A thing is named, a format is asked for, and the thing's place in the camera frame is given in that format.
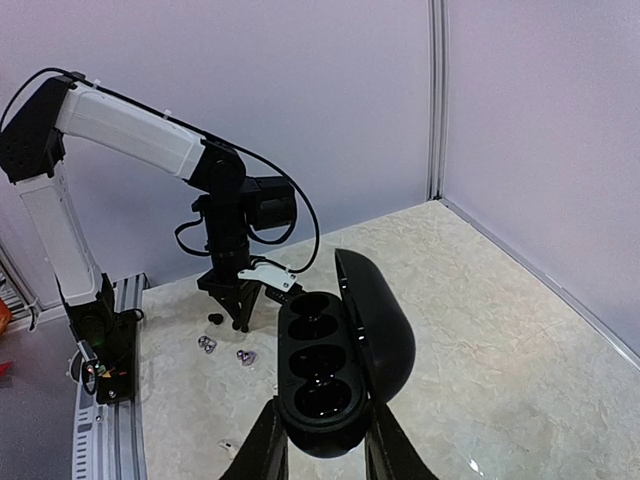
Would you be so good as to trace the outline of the black earbud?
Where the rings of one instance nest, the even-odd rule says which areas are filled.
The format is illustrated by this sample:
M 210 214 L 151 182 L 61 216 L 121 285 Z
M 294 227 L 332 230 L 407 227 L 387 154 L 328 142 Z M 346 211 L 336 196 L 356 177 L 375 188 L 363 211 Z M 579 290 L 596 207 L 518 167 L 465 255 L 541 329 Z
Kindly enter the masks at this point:
M 214 325 L 220 325 L 224 322 L 224 315 L 220 313 L 212 313 L 208 315 L 208 321 Z

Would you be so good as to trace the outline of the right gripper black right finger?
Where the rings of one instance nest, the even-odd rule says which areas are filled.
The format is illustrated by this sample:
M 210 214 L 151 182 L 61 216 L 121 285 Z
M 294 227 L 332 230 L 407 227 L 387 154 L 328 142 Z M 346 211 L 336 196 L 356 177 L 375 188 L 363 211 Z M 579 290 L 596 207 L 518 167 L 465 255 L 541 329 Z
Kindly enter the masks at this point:
M 370 425 L 365 436 L 366 478 L 437 480 L 404 433 L 390 408 L 369 402 Z

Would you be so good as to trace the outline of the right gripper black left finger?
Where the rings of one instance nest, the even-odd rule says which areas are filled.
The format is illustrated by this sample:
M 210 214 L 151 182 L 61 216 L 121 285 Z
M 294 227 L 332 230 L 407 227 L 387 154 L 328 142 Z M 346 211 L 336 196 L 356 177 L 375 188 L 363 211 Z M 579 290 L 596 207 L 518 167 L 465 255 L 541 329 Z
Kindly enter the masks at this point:
M 287 480 L 288 436 L 277 407 L 266 402 L 237 455 L 220 480 Z

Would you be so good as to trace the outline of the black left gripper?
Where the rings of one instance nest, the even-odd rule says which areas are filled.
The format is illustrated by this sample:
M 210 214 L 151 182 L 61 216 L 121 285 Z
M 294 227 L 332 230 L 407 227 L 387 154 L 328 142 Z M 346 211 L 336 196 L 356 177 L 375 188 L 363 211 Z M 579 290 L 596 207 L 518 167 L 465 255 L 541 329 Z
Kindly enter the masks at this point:
M 232 320 L 232 328 L 249 332 L 249 323 L 262 285 L 257 281 L 242 280 L 237 276 L 220 275 L 214 269 L 200 276 L 200 290 L 213 297 Z

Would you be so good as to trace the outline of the black earbud charging case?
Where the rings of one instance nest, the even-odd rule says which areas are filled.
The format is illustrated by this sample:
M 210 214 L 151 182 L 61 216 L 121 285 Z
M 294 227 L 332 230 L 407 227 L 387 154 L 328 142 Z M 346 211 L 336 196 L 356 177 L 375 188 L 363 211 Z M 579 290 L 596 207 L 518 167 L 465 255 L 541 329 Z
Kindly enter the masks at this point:
M 277 404 L 294 445 L 316 458 L 356 447 L 371 401 L 393 399 L 416 357 L 412 327 L 380 269 L 334 253 L 338 294 L 303 292 L 278 315 Z

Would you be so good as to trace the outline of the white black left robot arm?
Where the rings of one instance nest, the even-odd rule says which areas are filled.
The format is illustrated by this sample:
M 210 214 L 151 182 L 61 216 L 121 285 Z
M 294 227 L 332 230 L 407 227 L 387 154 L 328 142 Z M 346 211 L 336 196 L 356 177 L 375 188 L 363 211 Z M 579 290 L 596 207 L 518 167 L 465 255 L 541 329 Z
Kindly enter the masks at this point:
M 209 259 L 182 252 L 174 228 L 192 218 L 198 196 L 181 180 L 83 139 L 66 143 L 66 180 L 84 234 L 114 280 L 140 272 L 153 285 L 198 277 Z M 27 306 L 42 319 L 61 309 L 53 269 L 18 188 L 1 179 L 1 233 Z

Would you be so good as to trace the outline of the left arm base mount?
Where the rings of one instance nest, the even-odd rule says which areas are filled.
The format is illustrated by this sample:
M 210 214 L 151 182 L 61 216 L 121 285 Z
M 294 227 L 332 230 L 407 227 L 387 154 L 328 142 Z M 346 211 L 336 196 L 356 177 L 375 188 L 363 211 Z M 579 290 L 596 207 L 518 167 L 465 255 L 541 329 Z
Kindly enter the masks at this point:
M 88 353 L 80 374 L 85 392 L 100 404 L 132 400 L 137 382 L 137 326 L 143 311 L 115 310 L 114 287 L 107 274 L 102 275 L 94 300 L 64 308 L 76 342 Z

